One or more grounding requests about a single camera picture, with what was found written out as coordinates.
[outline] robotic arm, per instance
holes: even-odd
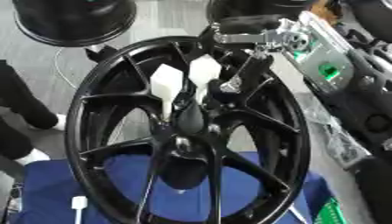
[[[354,49],[309,11],[303,11],[297,22],[281,18],[274,29],[257,34],[226,34],[222,30],[227,26],[213,24],[216,42],[227,46],[252,44],[255,57],[281,51],[343,128],[373,155],[392,162],[392,73],[372,55]],[[234,77],[229,82],[238,80]],[[339,163],[350,164],[358,159],[356,155]]]

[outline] blue cloth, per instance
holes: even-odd
[[[257,154],[242,155],[257,163]],[[132,201],[139,201],[150,159],[144,156],[119,156],[106,163],[106,171],[116,187]],[[331,197],[325,181],[309,174],[295,201],[296,209],[312,223],[319,209]],[[250,176],[225,168],[222,178],[222,215],[227,216],[245,207],[257,195],[260,184]],[[69,224],[74,222],[71,209],[73,196],[82,195],[79,184],[69,171],[66,160],[37,162],[26,167],[23,190],[23,211],[11,223]],[[203,221],[210,210],[208,180],[180,194],[163,181],[156,183],[150,209],[156,215],[177,221]],[[83,213],[84,224],[109,224],[91,203]],[[288,212],[279,222],[298,223]]]

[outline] wheel rim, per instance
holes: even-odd
[[[206,176],[212,180],[209,181],[212,205],[207,223],[271,223],[287,210],[300,191],[310,159],[305,119],[291,92],[268,67],[265,73],[260,74],[255,88],[236,99],[234,106],[232,102],[224,102],[220,103],[219,109],[214,106],[203,108],[206,125],[194,135],[178,132],[173,128],[174,124],[168,125],[160,120],[161,102],[150,95],[148,77],[163,61],[186,71],[188,53],[197,47],[198,39],[193,37],[157,38],[125,47],[98,65],[73,98],[66,127],[66,153],[87,196],[113,221],[178,223],[158,217],[144,207],[160,175],[158,170],[162,161],[172,152],[173,148],[166,146],[174,145],[177,137],[186,137],[192,145],[203,149],[200,154],[206,159]],[[245,62],[242,56],[234,56],[236,52],[218,46],[212,55],[225,65],[226,72],[222,72],[222,76],[229,76]],[[165,56],[170,58],[169,61],[165,61]],[[114,83],[111,79],[120,77],[121,71],[134,74],[132,77],[138,78],[138,81],[131,83],[137,84],[131,87],[127,83],[126,88],[123,85],[110,86]],[[276,105],[261,106],[259,99],[263,97],[268,98],[264,100],[267,104],[274,101]],[[148,115],[151,136],[107,146],[111,132],[134,108],[140,108]],[[279,118],[269,114],[279,109],[282,110]],[[247,127],[258,149],[269,148],[263,152],[263,167],[250,163],[227,147],[228,138],[241,124]],[[148,181],[142,200],[137,203],[126,199],[103,169],[106,159],[121,154],[151,156]],[[221,178],[222,166],[235,168],[260,180],[268,196],[259,194],[237,213],[221,217],[221,186],[217,179]]]

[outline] gray floor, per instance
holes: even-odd
[[[138,0],[138,14],[132,29],[121,37],[111,41],[112,46],[126,46],[142,39],[150,39],[166,35],[196,35],[207,24],[205,20],[205,0]],[[6,59],[24,77],[34,94],[48,107],[57,113],[65,114],[74,89],[69,87],[56,75],[53,57],[59,48],[36,43],[22,35],[13,22],[11,1],[0,1],[0,59]],[[69,79],[78,84],[94,63],[84,57],[82,49],[65,49],[59,56],[59,66]],[[276,56],[275,71],[284,81],[290,81],[289,87],[303,102],[309,98],[309,90],[301,81],[299,73],[282,57]],[[22,130],[31,137],[34,144],[47,152],[53,158],[64,158],[62,133],[56,131],[31,131],[24,122],[9,111],[0,109],[0,115],[14,127]],[[142,136],[145,129],[135,129],[142,123],[138,116],[130,115],[129,125],[124,127],[124,133],[132,136]],[[317,127],[311,127],[311,169],[323,175],[330,184],[333,192],[342,204],[343,213],[349,223],[373,223],[363,204],[361,195],[350,174],[342,171],[325,153],[325,143]],[[235,148],[249,149],[248,137],[239,132],[236,135]],[[4,205],[13,178],[20,179],[22,168],[0,158],[0,210]]]

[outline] wheel spoke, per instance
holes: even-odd
[[[164,160],[164,156],[165,154],[161,150],[155,151],[154,154],[152,155],[150,161],[150,167],[149,170],[147,171],[147,179],[144,185],[142,198],[139,202],[139,206],[137,207],[137,211],[136,211],[136,224],[142,223],[141,222],[142,215],[145,208],[149,206],[150,196],[153,191],[154,184],[157,181],[159,170],[162,161]]]
[[[207,223],[209,224],[221,224],[222,167],[222,156],[216,154],[210,155],[210,157],[208,158],[207,173],[211,198],[211,210],[207,220]]]
[[[128,63],[129,69],[131,69],[131,71],[129,72],[136,72],[137,77],[144,84],[145,88],[150,89],[149,79],[147,78],[147,75],[145,75],[145,73],[142,71],[140,66],[128,54],[126,54],[123,59]]]
[[[224,164],[258,179],[270,193],[280,193],[281,191],[290,189],[280,178],[269,173],[261,166],[247,160],[237,152],[227,149]]]
[[[252,108],[240,109],[236,111],[244,120],[249,119],[249,122],[258,123],[262,125],[264,128],[274,130],[277,133],[286,133],[291,135],[296,135],[299,133],[299,129],[295,129],[290,125],[281,122],[269,115],[265,115],[261,112],[258,112]]]
[[[121,154],[151,155],[151,153],[151,138],[146,137],[83,151],[80,153],[80,157],[101,162],[107,158]]]
[[[93,94],[81,98],[84,102],[114,104],[114,105],[133,105],[141,109],[153,109],[159,114],[162,102],[157,97],[147,94],[145,91],[129,94]]]
[[[171,42],[171,44],[173,45],[173,48],[176,50],[178,56],[181,58],[182,62],[185,65],[189,65],[188,59],[186,58],[186,56],[184,55],[182,50],[179,48],[179,43],[178,42]]]

